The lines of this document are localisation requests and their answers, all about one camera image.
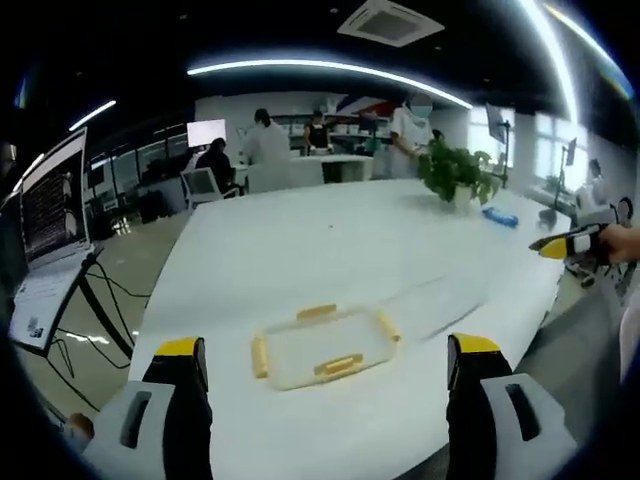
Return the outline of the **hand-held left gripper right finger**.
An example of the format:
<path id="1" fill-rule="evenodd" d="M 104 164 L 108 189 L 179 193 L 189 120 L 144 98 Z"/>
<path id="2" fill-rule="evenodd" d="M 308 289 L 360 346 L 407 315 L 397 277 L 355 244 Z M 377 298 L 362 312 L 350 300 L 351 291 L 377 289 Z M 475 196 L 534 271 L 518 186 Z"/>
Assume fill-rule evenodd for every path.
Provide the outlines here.
<path id="1" fill-rule="evenodd" d="M 449 479 L 550 479 L 577 443 L 563 407 L 492 340 L 447 339 Z"/>

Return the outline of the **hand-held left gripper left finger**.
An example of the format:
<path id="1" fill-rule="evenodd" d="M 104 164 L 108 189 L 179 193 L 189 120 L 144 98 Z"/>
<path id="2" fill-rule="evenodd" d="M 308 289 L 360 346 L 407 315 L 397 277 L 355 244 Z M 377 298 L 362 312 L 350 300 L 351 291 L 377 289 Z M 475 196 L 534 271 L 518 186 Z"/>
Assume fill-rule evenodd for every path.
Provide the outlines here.
<path id="1" fill-rule="evenodd" d="M 205 341 L 162 344 L 96 415 L 83 456 L 100 479 L 211 479 Z"/>

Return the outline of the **person's right hand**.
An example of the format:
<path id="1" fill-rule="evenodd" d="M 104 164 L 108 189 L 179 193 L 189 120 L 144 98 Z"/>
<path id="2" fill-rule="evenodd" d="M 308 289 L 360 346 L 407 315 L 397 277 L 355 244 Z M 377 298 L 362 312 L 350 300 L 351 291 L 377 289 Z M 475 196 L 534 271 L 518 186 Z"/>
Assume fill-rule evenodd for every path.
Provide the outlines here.
<path id="1" fill-rule="evenodd" d="M 640 258 L 640 232 L 638 227 L 617 224 L 607 226 L 599 236 L 608 247 L 610 264 L 638 261 Z"/>

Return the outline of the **person's left hand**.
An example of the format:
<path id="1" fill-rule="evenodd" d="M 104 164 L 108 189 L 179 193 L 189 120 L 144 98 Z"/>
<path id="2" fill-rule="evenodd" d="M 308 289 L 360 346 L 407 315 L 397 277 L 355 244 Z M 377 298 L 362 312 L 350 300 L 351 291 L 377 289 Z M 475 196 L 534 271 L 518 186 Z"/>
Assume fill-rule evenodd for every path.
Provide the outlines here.
<path id="1" fill-rule="evenodd" d="M 83 441 L 90 441 L 95 436 L 93 421 L 80 412 L 74 412 L 68 417 L 65 430 L 71 437 Z"/>

